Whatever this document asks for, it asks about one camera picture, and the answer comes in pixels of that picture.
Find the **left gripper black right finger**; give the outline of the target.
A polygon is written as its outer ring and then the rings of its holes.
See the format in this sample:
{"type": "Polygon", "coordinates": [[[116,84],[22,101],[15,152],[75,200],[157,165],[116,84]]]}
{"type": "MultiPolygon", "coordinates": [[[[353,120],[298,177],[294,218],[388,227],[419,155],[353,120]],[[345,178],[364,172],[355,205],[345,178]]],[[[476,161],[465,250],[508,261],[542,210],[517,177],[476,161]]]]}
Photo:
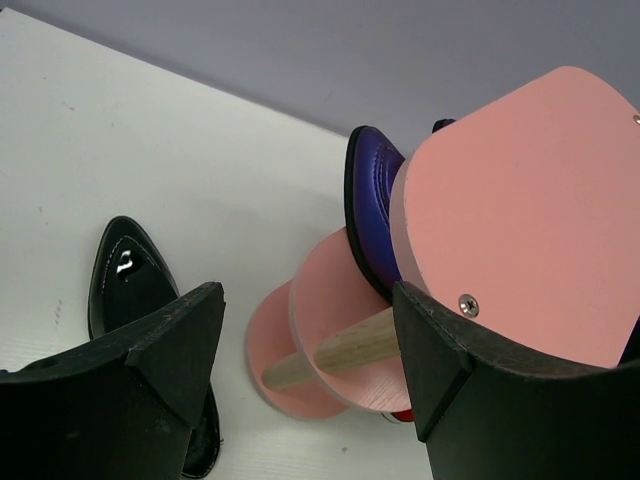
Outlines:
{"type": "Polygon", "coordinates": [[[639,363],[547,355],[408,282],[393,317],[418,439],[436,479],[635,479],[639,363]]]}

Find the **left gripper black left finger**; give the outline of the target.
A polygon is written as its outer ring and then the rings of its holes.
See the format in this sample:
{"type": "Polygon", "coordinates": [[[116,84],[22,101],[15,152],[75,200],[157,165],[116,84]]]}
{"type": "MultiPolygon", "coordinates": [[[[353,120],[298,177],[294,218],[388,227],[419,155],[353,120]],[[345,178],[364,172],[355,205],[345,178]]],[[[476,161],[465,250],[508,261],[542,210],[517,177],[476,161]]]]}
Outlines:
{"type": "Polygon", "coordinates": [[[2,478],[180,478],[223,317],[223,287],[206,282],[98,339],[2,373],[2,478]]]}

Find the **red sneaker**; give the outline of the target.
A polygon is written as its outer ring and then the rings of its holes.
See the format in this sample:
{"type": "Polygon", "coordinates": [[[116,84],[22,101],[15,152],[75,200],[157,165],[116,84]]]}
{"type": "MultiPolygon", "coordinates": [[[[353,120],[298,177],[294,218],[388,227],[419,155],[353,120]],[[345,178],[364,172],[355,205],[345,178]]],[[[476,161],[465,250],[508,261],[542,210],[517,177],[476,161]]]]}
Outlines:
{"type": "Polygon", "coordinates": [[[414,414],[411,409],[398,411],[398,412],[385,412],[385,413],[382,413],[382,416],[386,420],[394,424],[414,422],[414,414]]]}

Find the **black loafer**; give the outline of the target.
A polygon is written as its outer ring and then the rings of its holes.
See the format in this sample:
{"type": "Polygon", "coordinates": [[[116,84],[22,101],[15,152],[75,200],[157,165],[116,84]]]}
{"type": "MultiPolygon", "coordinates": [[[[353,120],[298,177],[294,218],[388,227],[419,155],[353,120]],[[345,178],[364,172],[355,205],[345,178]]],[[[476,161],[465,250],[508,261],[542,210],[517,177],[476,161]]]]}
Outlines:
{"type": "MultiPolygon", "coordinates": [[[[160,251],[134,219],[117,216],[102,234],[88,294],[88,332],[91,339],[121,328],[165,307],[179,290],[160,251]]],[[[219,413],[212,388],[192,430],[181,476],[203,479],[215,466],[221,450],[219,413]]]]}

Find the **purple loafer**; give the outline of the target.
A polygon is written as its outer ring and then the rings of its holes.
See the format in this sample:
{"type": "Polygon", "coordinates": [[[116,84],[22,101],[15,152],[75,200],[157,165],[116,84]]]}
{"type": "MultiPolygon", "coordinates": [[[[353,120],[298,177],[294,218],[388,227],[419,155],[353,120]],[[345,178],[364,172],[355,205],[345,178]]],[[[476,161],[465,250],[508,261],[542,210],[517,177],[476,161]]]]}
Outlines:
{"type": "Polygon", "coordinates": [[[377,128],[355,128],[344,167],[346,232],[356,265],[387,302],[401,279],[393,252],[389,207],[392,187],[405,157],[377,128]]]}
{"type": "Polygon", "coordinates": [[[455,119],[452,119],[452,118],[444,118],[444,119],[437,120],[433,124],[432,132],[436,133],[439,130],[443,129],[444,127],[453,124],[454,122],[455,122],[455,119]]]}

